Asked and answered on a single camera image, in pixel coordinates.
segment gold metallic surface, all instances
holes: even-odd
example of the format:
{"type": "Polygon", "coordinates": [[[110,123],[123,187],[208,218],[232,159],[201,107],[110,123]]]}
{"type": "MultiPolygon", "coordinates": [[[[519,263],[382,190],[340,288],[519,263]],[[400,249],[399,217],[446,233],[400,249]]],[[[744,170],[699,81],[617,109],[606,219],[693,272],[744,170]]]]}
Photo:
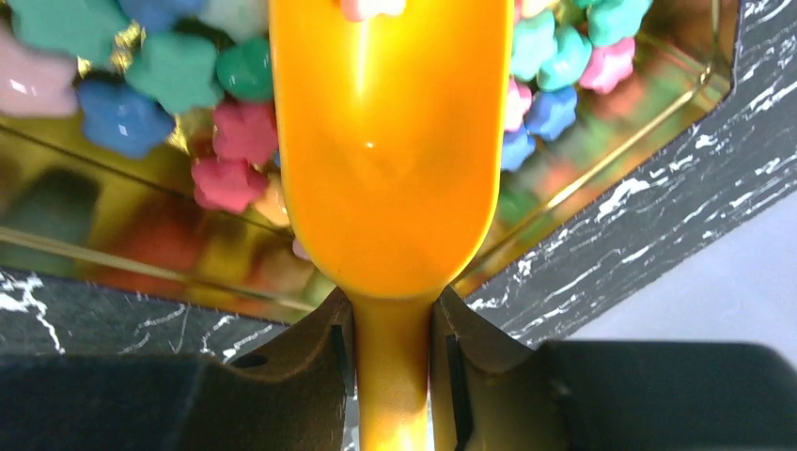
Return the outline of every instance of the gold metallic surface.
{"type": "MultiPolygon", "coordinates": [[[[583,20],[571,0],[555,14],[583,20]]],[[[502,177],[490,233],[457,291],[478,288],[712,110],[730,90],[738,14],[738,0],[655,0],[633,76],[606,96],[581,92],[577,123],[502,177]]],[[[210,111],[180,117],[141,161],[91,145],[80,121],[0,117],[0,265],[287,322],[329,292],[292,254],[289,230],[254,209],[235,217],[193,202],[190,164],[209,152],[210,111]],[[37,210],[61,198],[37,189],[54,171],[96,189],[60,193],[72,210],[37,210]]]]}

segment plastic scoop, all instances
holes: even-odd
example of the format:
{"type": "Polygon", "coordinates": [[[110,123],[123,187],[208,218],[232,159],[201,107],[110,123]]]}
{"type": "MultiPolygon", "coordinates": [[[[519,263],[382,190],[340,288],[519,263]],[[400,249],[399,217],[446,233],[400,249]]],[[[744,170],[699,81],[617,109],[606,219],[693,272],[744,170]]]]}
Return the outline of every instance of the plastic scoop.
{"type": "Polygon", "coordinates": [[[497,197],[512,4],[409,0],[362,23],[331,0],[270,9],[286,202],[353,303],[361,444],[425,449],[431,304],[497,197]]]}

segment candy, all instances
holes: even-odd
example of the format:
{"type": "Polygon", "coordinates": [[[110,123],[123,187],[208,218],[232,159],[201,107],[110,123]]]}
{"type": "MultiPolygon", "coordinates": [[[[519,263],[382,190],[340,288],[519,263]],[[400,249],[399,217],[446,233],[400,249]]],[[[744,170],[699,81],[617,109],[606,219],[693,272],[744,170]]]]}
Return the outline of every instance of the candy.
{"type": "Polygon", "coordinates": [[[75,58],[30,49],[0,22],[0,61],[0,114],[68,117],[77,112],[75,58]]]}
{"type": "Polygon", "coordinates": [[[225,102],[213,111],[213,122],[213,148],[219,158],[263,164],[276,152],[273,102],[225,102]]]}
{"type": "Polygon", "coordinates": [[[529,107],[531,107],[531,89],[526,85],[516,83],[513,78],[509,78],[504,130],[515,132],[520,129],[523,126],[523,116],[529,107]]]}
{"type": "Polygon", "coordinates": [[[380,14],[399,16],[406,7],[406,0],[340,0],[343,15],[352,22],[362,22],[380,14]]]}
{"type": "Polygon", "coordinates": [[[554,141],[575,122],[578,97],[575,88],[567,86],[553,92],[539,92],[525,117],[525,128],[544,141],[554,141]]]}
{"type": "Polygon", "coordinates": [[[223,51],[216,61],[222,88],[244,101],[273,99],[272,58],[269,41],[255,37],[223,51]]]}
{"type": "Polygon", "coordinates": [[[186,16],[205,7],[207,0],[118,0],[122,10],[150,34],[170,30],[186,16]]]}
{"type": "Polygon", "coordinates": [[[531,19],[515,25],[512,37],[512,58],[509,72],[518,80],[529,82],[537,76],[539,67],[556,54],[554,14],[545,9],[531,19]]]}
{"type": "Polygon", "coordinates": [[[607,47],[594,47],[589,64],[578,83],[599,94],[612,92],[619,82],[633,73],[635,51],[633,38],[622,39],[607,47]]]}
{"type": "Polygon", "coordinates": [[[575,28],[566,25],[555,34],[556,55],[539,68],[537,84],[543,91],[556,91],[577,82],[584,73],[592,44],[575,28]]]}
{"type": "Polygon", "coordinates": [[[501,169],[517,171],[526,158],[534,153],[537,143],[529,136],[525,127],[516,132],[504,133],[504,145],[501,149],[501,169]]]}
{"type": "Polygon", "coordinates": [[[268,182],[245,161],[200,160],[191,168],[194,199],[207,210],[243,213],[263,194],[268,182]]]}
{"type": "Polygon", "coordinates": [[[225,31],[236,42],[253,38],[269,28],[266,0],[207,0],[198,19],[225,31]]]}
{"type": "Polygon", "coordinates": [[[255,202],[255,210],[277,227],[290,225],[288,209],[285,206],[285,195],[282,193],[282,182],[278,176],[269,176],[266,192],[255,202]]]}
{"type": "Polygon", "coordinates": [[[177,33],[147,37],[125,73],[127,82],[157,100],[171,115],[213,107],[224,96],[213,81],[216,48],[205,39],[177,33]]]}
{"type": "Polygon", "coordinates": [[[14,33],[31,47],[64,52],[104,64],[114,37],[130,22],[115,0],[7,0],[14,33]]]}
{"type": "Polygon", "coordinates": [[[600,0],[586,13],[589,39],[598,47],[618,43],[639,33],[653,0],[600,0]]]}
{"type": "Polygon", "coordinates": [[[175,128],[172,116],[127,85],[86,80],[77,94],[86,139],[126,157],[146,157],[175,128]]]}

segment black holder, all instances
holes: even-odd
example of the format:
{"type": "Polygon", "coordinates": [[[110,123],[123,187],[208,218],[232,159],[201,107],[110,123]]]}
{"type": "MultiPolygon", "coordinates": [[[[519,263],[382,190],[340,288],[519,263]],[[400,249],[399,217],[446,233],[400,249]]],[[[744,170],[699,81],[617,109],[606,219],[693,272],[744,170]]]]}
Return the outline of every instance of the black holder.
{"type": "MultiPolygon", "coordinates": [[[[531,350],[450,288],[433,308],[438,450],[797,449],[797,375],[766,348],[566,341],[531,350]]],[[[336,289],[230,365],[4,356],[0,449],[337,451],[354,389],[352,329],[336,289]]]]}

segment pink candy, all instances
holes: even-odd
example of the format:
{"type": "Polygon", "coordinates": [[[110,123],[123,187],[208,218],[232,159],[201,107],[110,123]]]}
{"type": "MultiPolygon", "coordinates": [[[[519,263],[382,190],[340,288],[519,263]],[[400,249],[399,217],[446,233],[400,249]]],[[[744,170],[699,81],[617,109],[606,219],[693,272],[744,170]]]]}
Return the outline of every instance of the pink candy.
{"type": "Polygon", "coordinates": [[[194,198],[206,210],[243,213],[268,186],[268,181],[244,160],[201,160],[191,168],[194,198]]]}
{"type": "Polygon", "coordinates": [[[213,149],[224,160],[263,164],[279,147],[273,102],[228,101],[213,111],[213,149]]]}
{"type": "Polygon", "coordinates": [[[507,111],[504,116],[504,130],[516,132],[523,126],[523,117],[531,108],[531,89],[509,78],[507,111]]]}
{"type": "Polygon", "coordinates": [[[30,49],[0,21],[0,114],[67,117],[77,113],[77,60],[30,49]]]}
{"type": "Polygon", "coordinates": [[[379,14],[399,16],[407,7],[406,0],[340,0],[346,19],[362,22],[379,14]]]}
{"type": "Polygon", "coordinates": [[[608,94],[633,73],[636,44],[625,38],[614,45],[594,47],[579,84],[599,94],[608,94]]]}

